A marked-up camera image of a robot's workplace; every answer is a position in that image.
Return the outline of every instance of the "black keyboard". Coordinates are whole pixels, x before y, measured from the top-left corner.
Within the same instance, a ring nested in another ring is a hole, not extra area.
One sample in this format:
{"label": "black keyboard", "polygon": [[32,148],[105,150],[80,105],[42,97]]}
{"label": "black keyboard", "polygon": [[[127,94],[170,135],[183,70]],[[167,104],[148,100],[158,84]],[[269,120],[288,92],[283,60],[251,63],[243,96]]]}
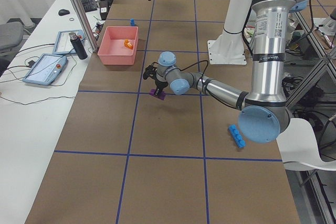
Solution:
{"label": "black keyboard", "polygon": [[85,12],[91,12],[93,10],[97,10],[96,1],[95,0],[80,0],[84,7]]}

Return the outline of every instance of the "black mouse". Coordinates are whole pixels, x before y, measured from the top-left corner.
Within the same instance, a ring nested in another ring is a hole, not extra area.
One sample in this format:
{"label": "black mouse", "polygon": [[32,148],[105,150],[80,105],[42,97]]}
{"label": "black mouse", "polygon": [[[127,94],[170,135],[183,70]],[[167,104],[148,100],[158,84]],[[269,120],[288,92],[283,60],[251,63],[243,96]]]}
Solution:
{"label": "black mouse", "polygon": [[59,16],[64,16],[64,15],[67,15],[69,13],[70,13],[70,11],[69,10],[65,10],[65,9],[61,9],[61,10],[58,11],[58,15]]}

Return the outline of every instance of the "black bottle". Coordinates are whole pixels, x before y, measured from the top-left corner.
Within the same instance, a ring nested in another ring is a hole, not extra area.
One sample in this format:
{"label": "black bottle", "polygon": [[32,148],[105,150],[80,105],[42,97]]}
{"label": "black bottle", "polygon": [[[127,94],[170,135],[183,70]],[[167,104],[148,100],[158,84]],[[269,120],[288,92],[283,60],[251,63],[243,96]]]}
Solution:
{"label": "black bottle", "polygon": [[81,60],[84,60],[88,57],[88,55],[85,52],[84,46],[80,38],[75,33],[69,33],[70,42],[72,46],[74,47],[74,50],[76,54],[78,55],[78,58]]}

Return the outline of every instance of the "purple block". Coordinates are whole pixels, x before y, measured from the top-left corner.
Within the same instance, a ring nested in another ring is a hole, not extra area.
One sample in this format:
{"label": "purple block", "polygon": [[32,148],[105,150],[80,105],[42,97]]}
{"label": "purple block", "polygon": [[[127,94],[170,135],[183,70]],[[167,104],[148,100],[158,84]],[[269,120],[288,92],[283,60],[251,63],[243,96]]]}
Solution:
{"label": "purple block", "polygon": [[159,95],[155,94],[155,89],[151,89],[151,92],[149,93],[151,96],[159,98],[160,100],[164,100],[164,98],[166,97],[166,93],[164,91],[162,91]]}

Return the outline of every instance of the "pink bin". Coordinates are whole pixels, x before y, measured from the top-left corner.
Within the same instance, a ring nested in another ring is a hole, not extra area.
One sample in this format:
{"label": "pink bin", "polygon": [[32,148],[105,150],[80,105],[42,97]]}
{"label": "pink bin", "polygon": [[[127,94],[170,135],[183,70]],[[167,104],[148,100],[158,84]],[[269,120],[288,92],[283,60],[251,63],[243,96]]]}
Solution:
{"label": "pink bin", "polygon": [[[125,39],[129,40],[133,49],[125,47]],[[108,26],[98,56],[104,65],[133,65],[137,46],[137,26]]]}

